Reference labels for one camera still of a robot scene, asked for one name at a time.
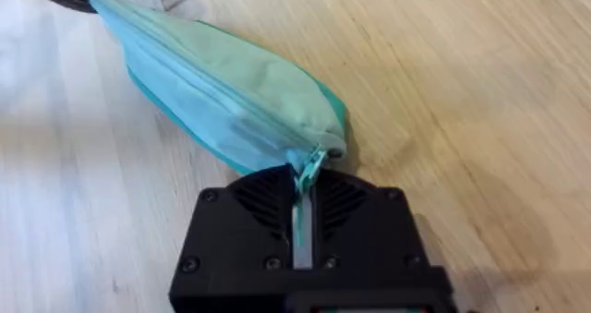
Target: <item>screw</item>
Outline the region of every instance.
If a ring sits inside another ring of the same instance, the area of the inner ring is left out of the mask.
[[[218,194],[212,189],[206,189],[201,192],[201,196],[204,201],[206,202],[214,202],[218,198]]]
[[[324,269],[335,269],[339,266],[339,260],[336,257],[329,257],[324,261]]]
[[[343,152],[337,149],[329,150],[329,157],[330,158],[341,158],[343,157]]]
[[[421,258],[416,255],[407,255],[404,257],[404,265],[407,268],[413,268],[421,261]]]
[[[400,195],[400,189],[393,188],[393,189],[388,190],[388,194],[386,195],[386,197],[390,200],[394,200],[394,199],[397,199],[399,195]]]
[[[276,271],[281,268],[281,261],[276,257],[268,258],[265,261],[265,269],[267,271]]]
[[[193,273],[199,269],[201,262],[195,257],[186,257],[181,260],[181,271],[183,273]]]

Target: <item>vent grille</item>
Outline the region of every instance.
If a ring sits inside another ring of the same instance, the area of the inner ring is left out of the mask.
[[[328,189],[323,189],[323,197],[322,238],[327,241],[347,222],[351,213],[367,200],[368,193],[345,181],[339,181]]]
[[[282,222],[282,201],[285,199],[281,172],[268,172],[264,176],[245,178],[239,186],[234,187],[235,199],[257,220],[266,227],[276,240],[284,240],[285,232]]]

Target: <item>wooden floor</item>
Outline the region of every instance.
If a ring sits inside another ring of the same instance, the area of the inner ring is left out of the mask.
[[[463,312],[591,311],[591,0],[183,9],[343,98],[347,167],[407,192]],[[0,311],[171,312],[196,196],[236,175],[131,84],[98,17],[0,17]]]

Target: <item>zipper pull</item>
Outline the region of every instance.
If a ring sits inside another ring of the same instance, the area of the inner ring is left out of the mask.
[[[312,151],[304,163],[304,170],[302,170],[302,174],[295,181],[300,198],[306,195],[309,189],[316,183],[316,179],[320,173],[320,167],[327,156],[328,152],[319,145]]]

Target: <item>light blue fabric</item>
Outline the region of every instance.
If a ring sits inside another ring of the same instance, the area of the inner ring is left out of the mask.
[[[90,4],[123,44],[134,83],[237,171],[302,171],[319,146],[345,156],[343,103],[298,66],[203,22],[127,0]]]

